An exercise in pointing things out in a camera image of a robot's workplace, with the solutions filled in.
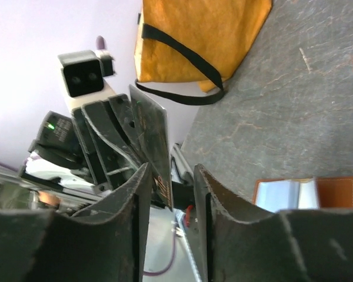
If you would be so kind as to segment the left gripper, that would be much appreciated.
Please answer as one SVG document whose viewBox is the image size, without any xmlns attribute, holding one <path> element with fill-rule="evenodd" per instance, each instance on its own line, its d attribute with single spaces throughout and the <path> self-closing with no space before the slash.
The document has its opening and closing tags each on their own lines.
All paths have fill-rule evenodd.
<svg viewBox="0 0 353 282">
<path fill-rule="evenodd" d="M 126 94 L 73 109 L 72 121 L 97 193 L 112 192 L 109 182 L 126 182 L 144 162 Z"/>
</svg>

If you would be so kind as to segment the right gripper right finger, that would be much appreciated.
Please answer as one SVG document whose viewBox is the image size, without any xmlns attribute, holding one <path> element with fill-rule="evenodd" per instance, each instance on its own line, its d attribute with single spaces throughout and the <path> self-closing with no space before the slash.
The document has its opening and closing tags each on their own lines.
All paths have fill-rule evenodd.
<svg viewBox="0 0 353 282">
<path fill-rule="evenodd" d="M 353 209 L 266 211 L 198 164 L 204 281 L 353 281 Z"/>
</svg>

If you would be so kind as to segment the brown leather card holder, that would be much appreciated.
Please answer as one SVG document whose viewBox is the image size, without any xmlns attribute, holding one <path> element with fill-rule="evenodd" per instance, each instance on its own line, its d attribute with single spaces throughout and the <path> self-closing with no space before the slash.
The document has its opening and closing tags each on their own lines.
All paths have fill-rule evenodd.
<svg viewBox="0 0 353 282">
<path fill-rule="evenodd" d="M 353 208 L 353 176 L 259 179 L 252 203 L 274 213 L 284 209 Z"/>
</svg>

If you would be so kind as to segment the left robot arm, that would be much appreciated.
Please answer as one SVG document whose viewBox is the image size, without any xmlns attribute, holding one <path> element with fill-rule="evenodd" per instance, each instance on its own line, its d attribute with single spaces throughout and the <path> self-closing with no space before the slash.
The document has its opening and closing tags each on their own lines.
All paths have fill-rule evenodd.
<svg viewBox="0 0 353 282">
<path fill-rule="evenodd" d="M 125 94 L 83 105 L 71 117 L 49 112 L 29 153 L 20 177 L 77 205 L 93 204 L 150 173 Z"/>
</svg>

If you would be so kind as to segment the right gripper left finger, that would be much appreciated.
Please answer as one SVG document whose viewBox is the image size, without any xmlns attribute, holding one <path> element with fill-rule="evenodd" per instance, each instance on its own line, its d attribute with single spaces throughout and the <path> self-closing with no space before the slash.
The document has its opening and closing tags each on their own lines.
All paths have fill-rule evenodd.
<svg viewBox="0 0 353 282">
<path fill-rule="evenodd" d="M 151 191 L 145 163 L 73 217 L 0 210 L 0 281 L 141 281 Z"/>
</svg>

